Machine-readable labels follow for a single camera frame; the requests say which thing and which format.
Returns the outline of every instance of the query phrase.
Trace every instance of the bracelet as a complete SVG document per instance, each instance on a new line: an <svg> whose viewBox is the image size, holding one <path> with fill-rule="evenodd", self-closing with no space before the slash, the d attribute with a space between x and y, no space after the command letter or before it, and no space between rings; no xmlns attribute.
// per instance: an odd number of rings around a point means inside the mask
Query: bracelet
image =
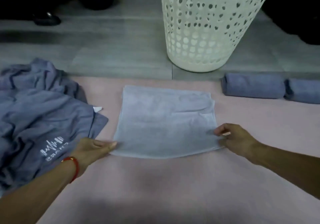
<svg viewBox="0 0 320 224"><path fill-rule="evenodd" d="M72 161L74 162L74 164L75 164L75 175L74 175L73 179L72 179L71 182L70 182L70 183L72 183L72 182L77 178L77 176L78 176L78 173L79 173L79 162L78 162L78 160L77 160L75 157L73 157L73 156L66 157L66 158L63 159L61 162L64 162L64 161L67 161L67 160L72 160Z"/></svg>

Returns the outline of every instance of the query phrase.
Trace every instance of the gray floor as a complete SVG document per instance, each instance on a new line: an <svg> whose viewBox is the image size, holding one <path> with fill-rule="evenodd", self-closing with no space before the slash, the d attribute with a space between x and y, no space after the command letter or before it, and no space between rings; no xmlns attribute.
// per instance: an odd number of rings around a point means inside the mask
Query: gray floor
<svg viewBox="0 0 320 224"><path fill-rule="evenodd" d="M78 76L216 80L250 71L320 79L320 46L284 33L261 11L229 61L208 73L184 71L168 59L161 0L118 0L105 11L74 0L56 14L63 22L55 27L0 21L0 66L41 57Z"/></svg>

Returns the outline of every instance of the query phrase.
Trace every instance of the laundry basket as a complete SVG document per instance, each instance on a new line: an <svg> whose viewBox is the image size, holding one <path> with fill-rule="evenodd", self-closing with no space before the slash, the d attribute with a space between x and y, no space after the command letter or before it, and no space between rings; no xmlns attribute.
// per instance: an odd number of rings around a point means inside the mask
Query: laundry basket
<svg viewBox="0 0 320 224"><path fill-rule="evenodd" d="M208 72L226 63L265 0L162 0L167 54Z"/></svg>

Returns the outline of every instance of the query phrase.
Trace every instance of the pink surface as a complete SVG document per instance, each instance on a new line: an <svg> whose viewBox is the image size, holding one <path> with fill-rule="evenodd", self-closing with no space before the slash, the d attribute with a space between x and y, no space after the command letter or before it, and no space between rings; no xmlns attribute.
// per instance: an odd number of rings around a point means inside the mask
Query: pink surface
<svg viewBox="0 0 320 224"><path fill-rule="evenodd" d="M320 105L226 97L219 83L76 77L116 130L125 85L211 92L218 124L320 157ZM38 223L320 223L320 201L227 149L168 160L109 156L58 196Z"/></svg>

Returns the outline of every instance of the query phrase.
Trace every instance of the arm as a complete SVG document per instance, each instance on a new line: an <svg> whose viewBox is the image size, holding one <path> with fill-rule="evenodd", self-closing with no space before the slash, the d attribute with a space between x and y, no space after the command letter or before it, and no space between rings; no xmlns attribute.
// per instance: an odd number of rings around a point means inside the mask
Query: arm
<svg viewBox="0 0 320 224"><path fill-rule="evenodd" d="M82 139L70 154L79 162L81 176L94 161L106 156L116 143L105 144L88 138ZM74 177L76 167L73 161L64 161L53 170L34 179L0 199L0 220L12 224L34 224L49 208Z"/></svg>
<svg viewBox="0 0 320 224"><path fill-rule="evenodd" d="M235 124L223 124L214 133L218 136L230 133L220 144L320 199L320 158L264 145Z"/></svg>

